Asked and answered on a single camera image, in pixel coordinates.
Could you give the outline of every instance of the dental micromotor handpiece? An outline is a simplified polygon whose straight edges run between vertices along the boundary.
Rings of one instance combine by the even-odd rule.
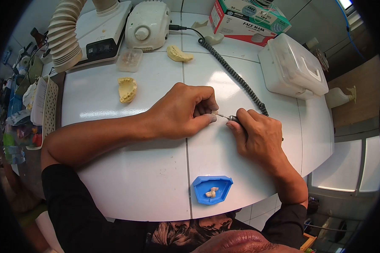
[[[243,125],[241,124],[241,122],[239,121],[239,119],[238,119],[236,116],[234,116],[234,115],[229,115],[229,116],[227,117],[227,116],[224,116],[224,115],[219,114],[219,113],[218,113],[217,115],[218,115],[218,116],[221,116],[221,117],[223,117],[223,118],[228,119],[228,121],[230,121],[230,120],[235,121],[236,123],[240,124],[241,127],[242,127],[243,129],[245,129],[245,128],[243,127]]]

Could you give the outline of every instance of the person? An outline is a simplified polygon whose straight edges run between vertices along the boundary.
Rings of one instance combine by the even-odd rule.
[[[227,126],[236,139],[238,153],[272,177],[282,202],[262,231],[236,220],[234,212],[188,221],[108,222],[75,172],[102,153],[131,143],[193,136],[217,120],[212,110],[218,110],[212,87],[177,83],[144,113],[71,124],[49,134],[41,153],[42,185],[63,250],[299,252],[307,186],[281,148],[281,123],[254,110],[237,111],[245,129],[234,121],[228,121]]]

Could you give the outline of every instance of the white table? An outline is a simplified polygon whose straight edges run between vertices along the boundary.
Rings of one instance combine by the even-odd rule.
[[[207,18],[172,13],[173,24],[187,27]],[[144,53],[136,73],[120,72],[114,62],[69,71],[64,86],[62,126],[144,112],[177,82],[212,86],[222,114],[235,114],[239,107],[256,109],[239,84],[197,40],[191,30],[173,32],[164,47]],[[172,61],[166,54],[170,44],[192,52],[194,59],[188,63]],[[257,57],[262,47],[224,38],[214,48],[253,88],[270,116],[282,122],[282,147],[302,176],[333,153],[333,124],[324,97],[303,101],[269,92]],[[51,63],[45,65],[43,73],[51,67]],[[137,81],[137,96],[129,104],[119,102],[119,77]],[[155,140],[112,151],[81,170],[79,177],[103,215],[126,220],[200,218],[239,209],[273,195],[273,183],[261,168],[237,154],[225,122],[219,118],[192,138]],[[212,206],[197,202],[192,183],[200,175],[226,175],[233,179],[224,202]]]

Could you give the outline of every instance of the black shirt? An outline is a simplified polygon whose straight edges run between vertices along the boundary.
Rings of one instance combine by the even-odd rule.
[[[227,230],[256,230],[235,219],[235,212],[171,222],[108,222],[89,191],[69,166],[54,164],[42,172],[48,213],[66,252],[191,252]],[[272,243],[301,245],[307,209],[282,205],[266,222],[262,235]]]

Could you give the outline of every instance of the black coiled cord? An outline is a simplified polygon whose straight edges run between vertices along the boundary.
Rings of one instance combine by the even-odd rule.
[[[228,62],[225,61],[225,59],[222,57],[222,55],[220,55],[212,47],[212,45],[208,44],[205,41],[205,38],[204,38],[204,36],[201,33],[199,33],[197,30],[195,30],[193,28],[187,28],[187,27],[184,27],[184,26],[178,26],[178,27],[179,27],[179,30],[187,30],[187,29],[189,29],[189,30],[193,30],[193,31],[197,32],[201,36],[201,38],[198,39],[198,43],[200,43],[200,45],[202,45],[205,49],[207,49],[208,51],[210,51],[210,53],[215,58],[217,58],[217,60],[228,71],[228,73],[231,74],[231,76],[233,76],[233,78],[238,81],[238,83],[242,86],[242,88],[246,91],[246,93],[248,93],[248,95],[252,98],[253,102],[258,106],[258,108],[262,112],[262,114],[265,115],[265,116],[269,116],[269,114],[267,112],[267,109],[265,107],[265,104],[263,104],[262,101],[258,98],[258,96],[256,96],[256,94],[253,92],[252,88],[249,87],[249,85],[245,82],[245,80],[242,77],[240,77],[238,75],[238,73],[236,73],[235,70],[233,68],[231,68],[231,66],[229,66]]]

